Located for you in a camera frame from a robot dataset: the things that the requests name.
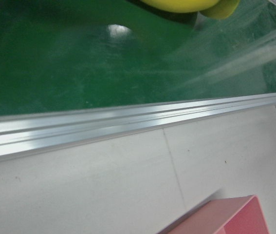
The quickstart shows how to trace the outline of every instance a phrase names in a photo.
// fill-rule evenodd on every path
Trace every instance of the pink object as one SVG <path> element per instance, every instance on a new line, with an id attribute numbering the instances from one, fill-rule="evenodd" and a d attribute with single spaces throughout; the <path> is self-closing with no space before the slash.
<path id="1" fill-rule="evenodd" d="M 170 234 L 269 234 L 255 195 L 212 200 Z"/>

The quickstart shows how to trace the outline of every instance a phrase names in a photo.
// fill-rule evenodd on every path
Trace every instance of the yellow toy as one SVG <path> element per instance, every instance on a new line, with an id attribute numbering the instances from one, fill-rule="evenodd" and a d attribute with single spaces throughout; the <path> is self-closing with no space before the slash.
<path id="1" fill-rule="evenodd" d="M 213 19 L 225 19 L 237 8 L 240 0 L 141 0 L 163 11 L 189 13 L 200 11 Z"/>

